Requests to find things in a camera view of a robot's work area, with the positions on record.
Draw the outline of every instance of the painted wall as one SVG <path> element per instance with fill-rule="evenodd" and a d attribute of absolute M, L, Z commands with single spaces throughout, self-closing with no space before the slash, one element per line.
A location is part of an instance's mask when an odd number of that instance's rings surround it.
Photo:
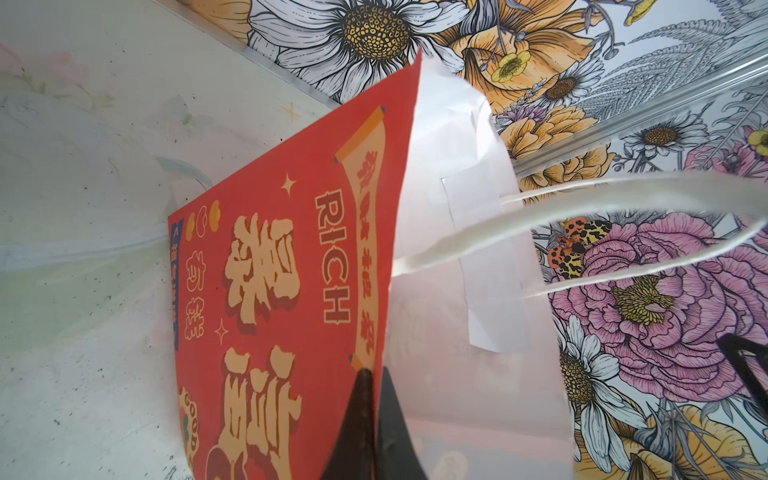
<path fill-rule="evenodd" d="M 150 0 L 2 11 L 0 477 L 186 478 L 165 216 L 330 107 Z"/>

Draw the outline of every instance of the white paper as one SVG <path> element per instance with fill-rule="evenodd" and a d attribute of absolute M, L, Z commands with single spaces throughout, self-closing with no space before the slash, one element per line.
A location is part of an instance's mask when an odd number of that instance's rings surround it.
<path fill-rule="evenodd" d="M 464 221 L 455 222 L 459 205 L 449 199 L 443 179 L 451 183 L 455 177 L 466 184 L 473 176 L 484 178 L 484 187 L 465 185 L 471 191 L 463 199 L 466 222 L 496 215 L 490 209 L 501 208 L 499 197 L 518 192 L 490 115 L 480 92 L 448 72 L 439 59 L 424 59 L 397 213 L 395 258 L 423 251 Z M 519 207 L 506 204 L 504 210 Z M 503 270 L 519 272 L 525 289 L 543 285 L 531 235 L 508 242 L 503 248 L 510 250 L 499 255 L 517 268 Z M 440 472 L 437 465 L 444 454 L 461 452 L 469 461 L 467 479 L 499 478 L 499 472 L 570 478 L 573 425 L 548 298 L 526 299 L 525 310 L 519 310 L 510 337 L 512 342 L 525 338 L 524 349 L 496 353 L 504 345 L 495 337 L 507 335 L 493 333 L 485 321 L 488 312 L 504 308 L 487 293 L 485 300 L 467 295 L 465 263 L 456 260 L 398 276 L 389 293 L 384 365 L 410 434 L 417 437 L 415 444 L 423 445 L 417 452 L 425 472 Z M 475 281 L 469 286 L 474 290 Z M 505 292 L 505 304 L 508 297 Z M 454 473 L 461 478 L 461 472 Z"/>
<path fill-rule="evenodd" d="M 456 230 L 502 212 L 498 188 L 487 162 L 442 182 Z M 522 352 L 527 348 L 525 302 L 514 258 L 512 239 L 461 258 L 469 310 L 469 342 L 473 346 L 496 353 Z"/>

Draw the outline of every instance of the fern illustration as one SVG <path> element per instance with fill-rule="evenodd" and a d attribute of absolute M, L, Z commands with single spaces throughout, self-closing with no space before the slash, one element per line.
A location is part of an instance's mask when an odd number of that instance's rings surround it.
<path fill-rule="evenodd" d="M 742 127 L 760 129 L 768 124 L 768 80 L 757 82 L 734 93 L 739 100 L 732 101 L 723 107 L 723 112 L 734 111 L 727 117 L 718 118 L 714 124 L 724 124 L 719 130 L 712 131 L 714 140 L 709 145 L 715 148 L 713 153 L 721 148 L 733 150 L 735 143 L 744 142 L 740 136 Z"/>
<path fill-rule="evenodd" d="M 607 220 L 614 225 L 627 225 L 628 223 L 653 223 L 667 216 L 667 212 L 655 210 L 620 210 L 607 212 Z"/>
<path fill-rule="evenodd" d="M 738 48 L 737 39 L 730 35 L 756 19 L 742 11 L 740 0 L 709 1 L 720 10 L 723 20 L 681 22 L 635 38 L 631 43 L 649 38 L 673 38 L 681 43 L 652 51 L 614 69 L 589 97 L 579 102 L 579 107 L 602 121 L 721 66 L 722 62 L 715 62 L 715 57 Z M 734 52 L 728 56 L 736 60 L 741 55 Z"/>

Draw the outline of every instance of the pink peony illustration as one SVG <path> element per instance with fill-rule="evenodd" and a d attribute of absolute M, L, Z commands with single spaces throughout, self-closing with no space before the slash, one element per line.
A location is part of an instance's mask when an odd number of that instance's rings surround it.
<path fill-rule="evenodd" d="M 749 137 L 754 130 L 743 127 L 743 131 Z M 694 148 L 686 156 L 684 170 L 706 170 L 711 165 L 712 170 L 722 174 L 768 180 L 768 162 L 746 141 L 735 142 L 731 150 L 721 148 L 713 154 L 713 149 L 712 145 Z"/>
<path fill-rule="evenodd" d="M 711 227 L 688 214 L 614 225 L 584 254 L 584 275 L 682 257 L 715 242 Z M 736 333 L 768 343 L 768 255 L 741 246 L 655 275 L 556 292 L 551 302 L 561 319 L 576 315 L 598 336 L 636 389 L 678 402 L 721 400 L 746 390 L 716 340 Z"/>

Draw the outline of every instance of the paper bag handle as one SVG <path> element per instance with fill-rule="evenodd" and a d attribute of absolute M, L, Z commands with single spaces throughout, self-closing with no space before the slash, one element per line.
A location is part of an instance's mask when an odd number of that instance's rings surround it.
<path fill-rule="evenodd" d="M 529 290 L 526 297 L 545 295 L 573 286 L 590 285 L 608 280 L 621 280 L 660 272 L 676 266 L 697 263 L 725 253 L 749 240 L 767 224 L 768 190 L 741 177 L 712 172 L 667 172 L 664 174 L 635 174 L 629 177 L 583 180 L 534 190 L 502 199 L 511 203 L 525 198 L 571 190 L 595 184 L 608 184 L 599 189 L 577 190 L 568 194 L 545 198 L 526 208 L 507 212 L 476 223 L 453 235 L 438 240 L 420 253 L 395 259 L 392 276 L 456 260 L 464 255 L 492 245 L 500 240 L 524 233 L 537 225 L 553 220 L 573 217 L 585 211 L 618 209 L 659 209 L 743 212 L 759 220 L 734 237 L 685 257 L 652 263 L 636 268 L 580 277 L 548 284 L 538 290 Z"/>

